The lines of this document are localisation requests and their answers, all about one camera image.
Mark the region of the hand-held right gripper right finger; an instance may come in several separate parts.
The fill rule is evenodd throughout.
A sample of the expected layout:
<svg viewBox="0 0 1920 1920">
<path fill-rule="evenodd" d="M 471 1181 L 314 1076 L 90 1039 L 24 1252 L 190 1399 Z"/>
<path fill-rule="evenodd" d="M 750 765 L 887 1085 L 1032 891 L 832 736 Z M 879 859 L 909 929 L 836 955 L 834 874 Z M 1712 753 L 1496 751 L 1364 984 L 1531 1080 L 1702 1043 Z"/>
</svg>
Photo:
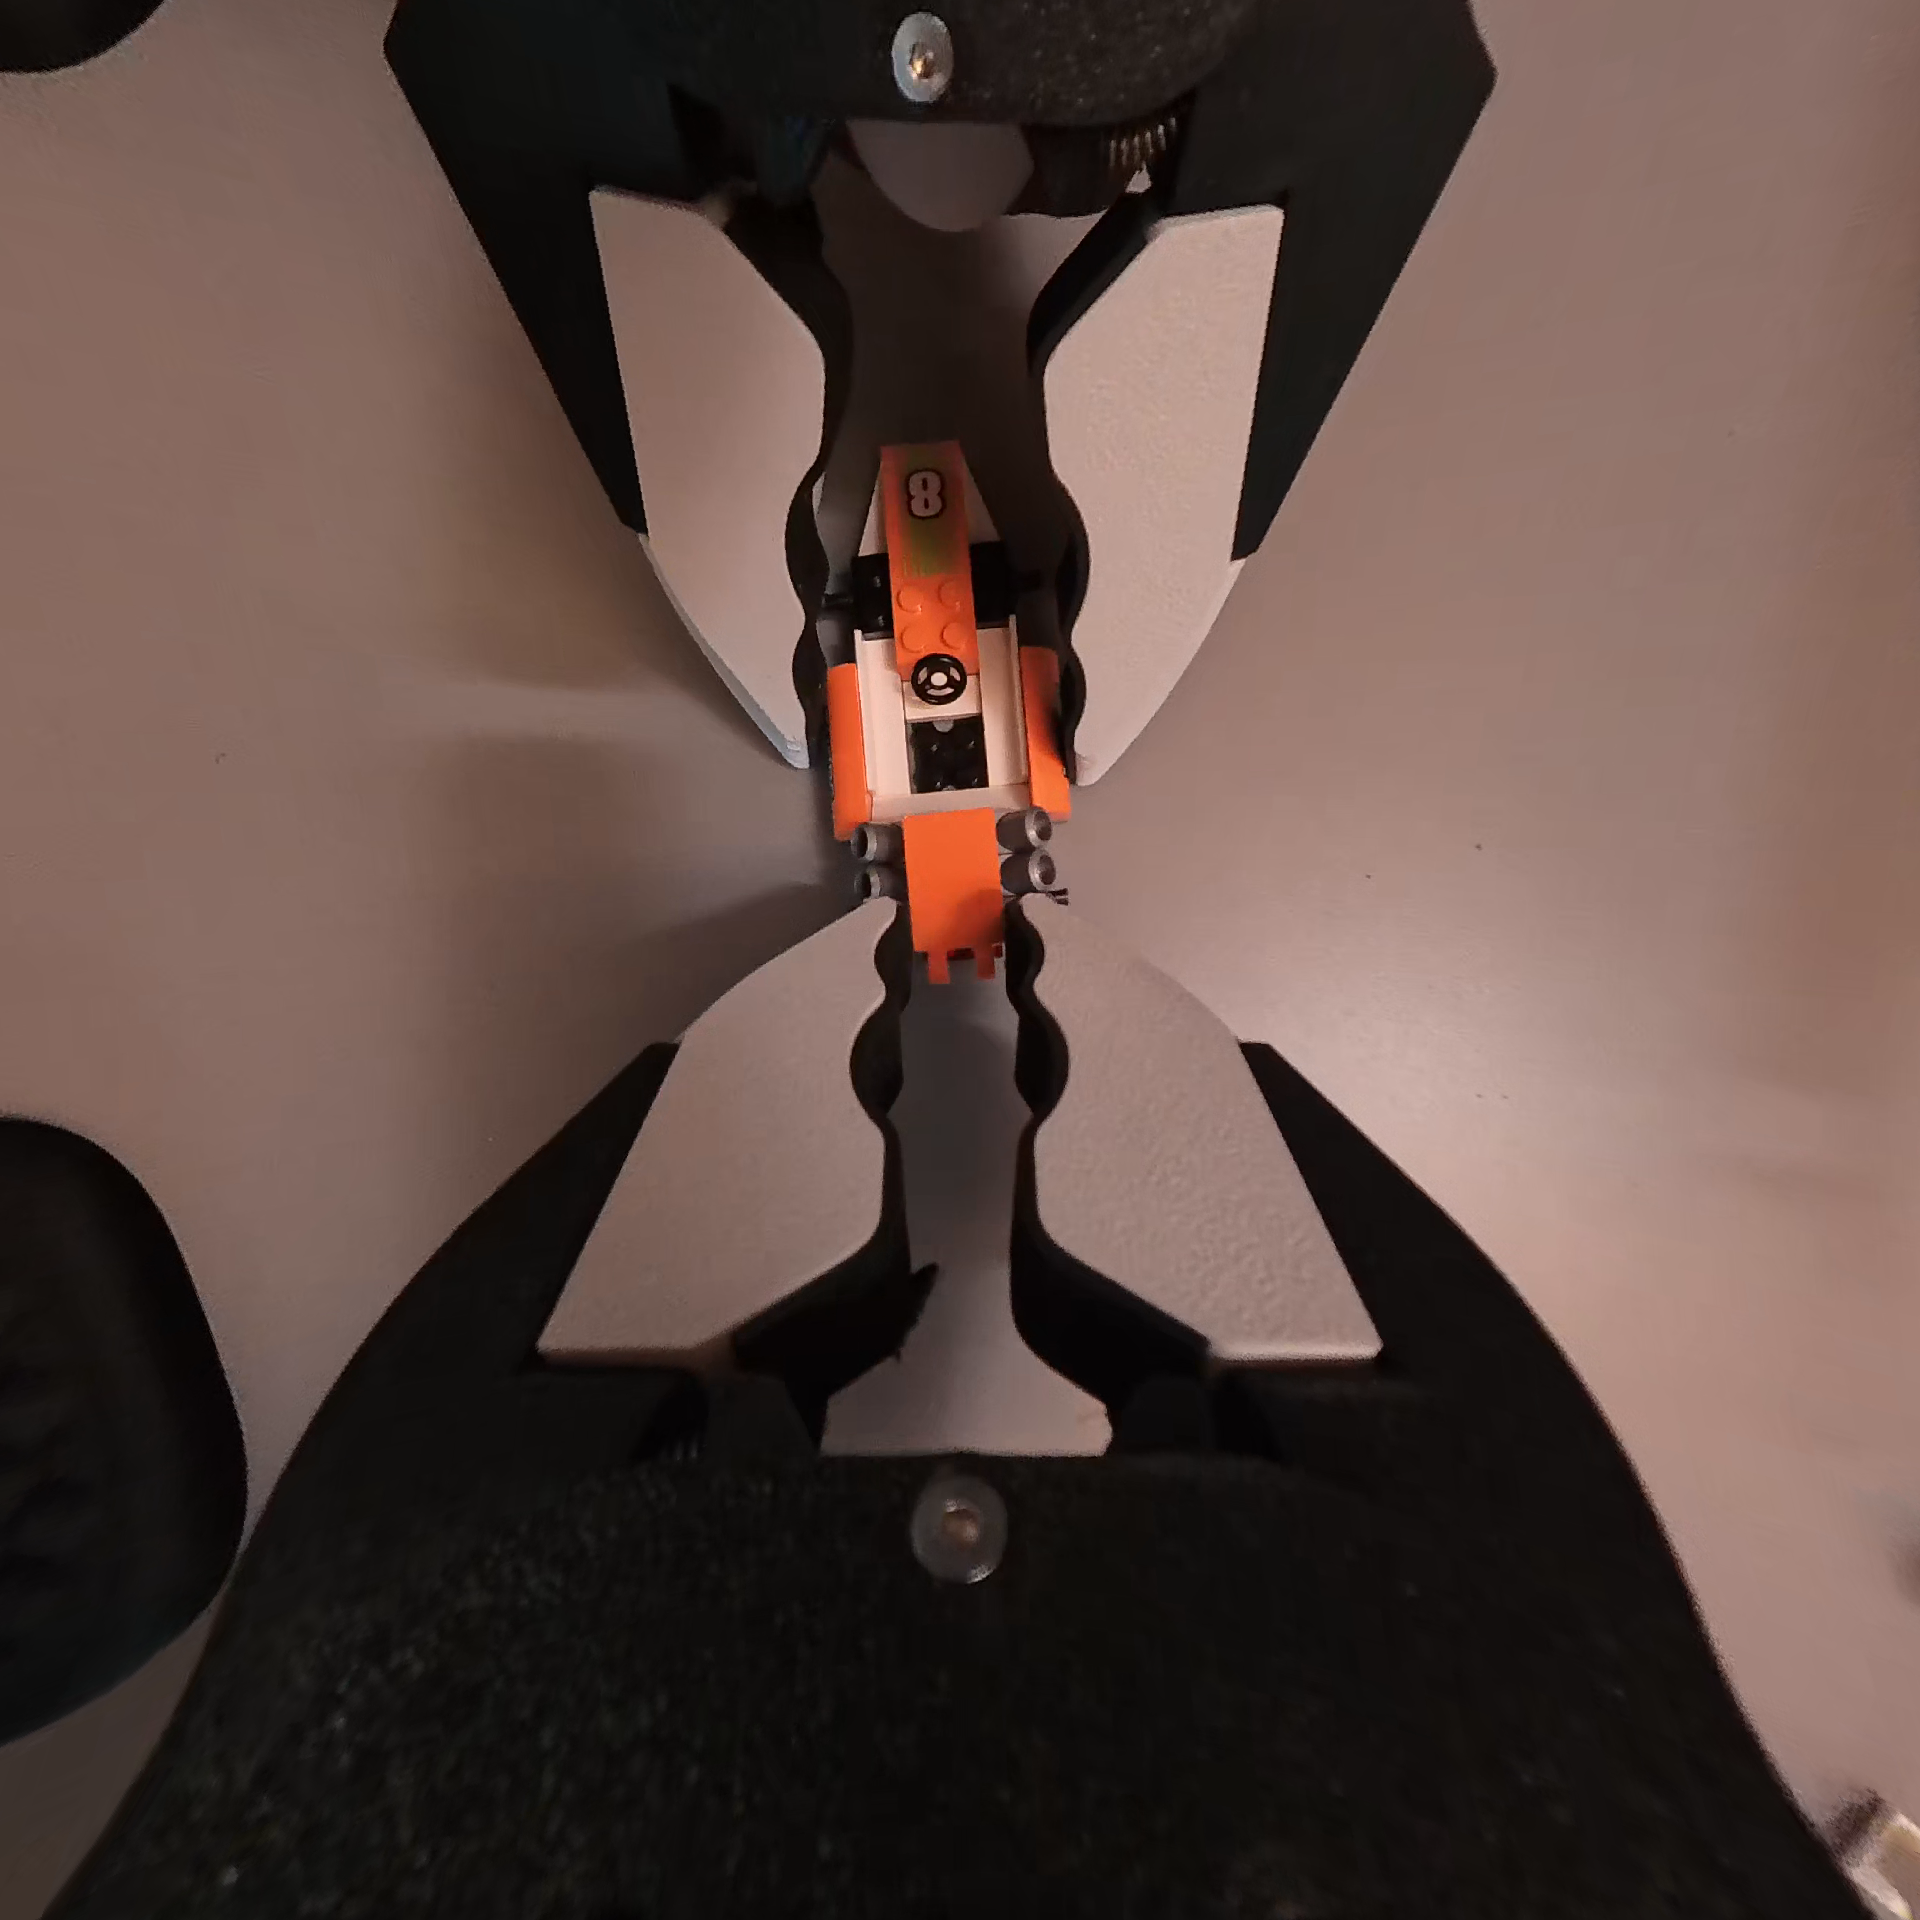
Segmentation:
<svg viewBox="0 0 1920 1920">
<path fill-rule="evenodd" d="M 1008 919 L 1012 1309 L 1104 1404 L 1368 1362 L 1380 1336 L 1235 1033 L 1086 919 Z"/>
</svg>

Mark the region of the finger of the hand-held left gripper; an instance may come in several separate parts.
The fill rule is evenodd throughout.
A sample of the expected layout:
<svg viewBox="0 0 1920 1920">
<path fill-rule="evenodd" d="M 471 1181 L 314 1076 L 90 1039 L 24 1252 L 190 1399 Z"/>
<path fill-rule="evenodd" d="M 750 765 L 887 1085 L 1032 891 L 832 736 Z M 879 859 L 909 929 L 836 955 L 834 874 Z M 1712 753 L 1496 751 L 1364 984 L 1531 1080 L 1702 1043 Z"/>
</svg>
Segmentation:
<svg viewBox="0 0 1920 1920">
<path fill-rule="evenodd" d="M 1240 572 L 1282 209 L 1112 204 L 1028 322 L 1047 459 L 1071 507 L 1062 637 L 1071 759 L 1107 776 L 1164 707 Z"/>
<path fill-rule="evenodd" d="M 774 753 L 810 765 L 795 656 L 819 607 L 788 522 L 829 440 L 846 319 L 812 205 L 596 188 L 591 236 L 639 482 L 639 545 Z"/>
</svg>

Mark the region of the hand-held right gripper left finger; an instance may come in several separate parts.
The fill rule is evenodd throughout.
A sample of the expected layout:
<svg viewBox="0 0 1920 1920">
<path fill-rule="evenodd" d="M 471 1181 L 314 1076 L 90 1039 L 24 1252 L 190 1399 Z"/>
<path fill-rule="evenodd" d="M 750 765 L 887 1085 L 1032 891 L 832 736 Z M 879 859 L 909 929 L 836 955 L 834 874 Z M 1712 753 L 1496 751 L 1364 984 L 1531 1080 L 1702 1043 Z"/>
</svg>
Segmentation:
<svg viewBox="0 0 1920 1920">
<path fill-rule="evenodd" d="M 728 1362 L 826 1404 L 919 1316 L 901 1153 L 902 911 L 870 900 L 684 1033 L 541 1330 L 548 1361 Z"/>
</svg>

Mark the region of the orange white lego car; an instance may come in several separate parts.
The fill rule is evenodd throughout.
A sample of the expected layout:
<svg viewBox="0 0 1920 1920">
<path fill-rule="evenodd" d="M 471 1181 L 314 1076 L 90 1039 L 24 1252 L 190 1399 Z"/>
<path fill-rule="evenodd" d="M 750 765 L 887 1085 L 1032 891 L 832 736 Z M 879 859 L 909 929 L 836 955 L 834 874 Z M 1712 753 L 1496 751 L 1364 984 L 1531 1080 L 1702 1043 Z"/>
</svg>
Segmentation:
<svg viewBox="0 0 1920 1920">
<path fill-rule="evenodd" d="M 1004 897 L 1068 899 L 1060 668 L 1020 636 L 1021 588 L 959 444 L 885 447 L 828 669 L 832 829 L 870 895 L 907 900 L 906 818 L 986 808 Z"/>
</svg>

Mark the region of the black textured pad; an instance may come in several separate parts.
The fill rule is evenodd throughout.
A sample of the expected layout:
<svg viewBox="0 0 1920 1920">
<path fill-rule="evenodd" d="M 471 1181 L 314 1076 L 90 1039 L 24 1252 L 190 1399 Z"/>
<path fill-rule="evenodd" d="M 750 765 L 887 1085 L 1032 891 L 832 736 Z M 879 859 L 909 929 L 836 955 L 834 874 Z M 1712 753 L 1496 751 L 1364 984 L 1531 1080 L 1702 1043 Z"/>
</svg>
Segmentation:
<svg viewBox="0 0 1920 1920">
<path fill-rule="evenodd" d="M 2 1739 L 114 1690 L 221 1588 L 243 1427 L 175 1236 L 64 1127 L 2 1123 Z"/>
</svg>

